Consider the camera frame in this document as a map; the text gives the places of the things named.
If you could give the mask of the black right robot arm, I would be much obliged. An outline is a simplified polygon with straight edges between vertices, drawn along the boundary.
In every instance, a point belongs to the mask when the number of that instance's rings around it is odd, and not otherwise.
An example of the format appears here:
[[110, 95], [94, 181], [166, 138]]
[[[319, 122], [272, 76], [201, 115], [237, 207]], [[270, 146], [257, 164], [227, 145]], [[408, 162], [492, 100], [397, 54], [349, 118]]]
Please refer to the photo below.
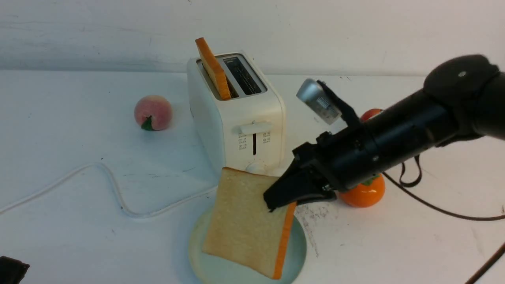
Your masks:
[[504, 139], [504, 72], [481, 54], [437, 66], [414, 94], [364, 122], [323, 81], [306, 79], [296, 97], [347, 126], [293, 150], [294, 160], [264, 192], [270, 211], [336, 199], [358, 184], [432, 147], [483, 136]]

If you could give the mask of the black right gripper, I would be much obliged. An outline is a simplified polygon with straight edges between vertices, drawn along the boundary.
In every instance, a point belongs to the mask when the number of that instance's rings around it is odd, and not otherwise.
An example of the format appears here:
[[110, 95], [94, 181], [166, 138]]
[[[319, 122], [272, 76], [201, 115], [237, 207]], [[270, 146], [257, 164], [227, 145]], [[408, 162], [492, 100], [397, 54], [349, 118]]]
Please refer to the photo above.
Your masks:
[[295, 161], [263, 193], [269, 212], [291, 203], [299, 206], [337, 199], [334, 191], [343, 192], [344, 183], [331, 165], [336, 157], [330, 149], [332, 142], [333, 134], [325, 131], [315, 144], [305, 142], [293, 149]]

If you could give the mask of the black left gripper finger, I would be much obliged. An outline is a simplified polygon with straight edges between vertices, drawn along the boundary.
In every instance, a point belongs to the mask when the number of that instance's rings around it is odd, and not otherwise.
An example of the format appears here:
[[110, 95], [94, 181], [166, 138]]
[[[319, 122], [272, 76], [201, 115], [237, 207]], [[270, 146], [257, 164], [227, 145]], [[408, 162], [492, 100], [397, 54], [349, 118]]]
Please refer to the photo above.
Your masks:
[[10, 257], [0, 258], [0, 283], [19, 284], [24, 278], [30, 265]]

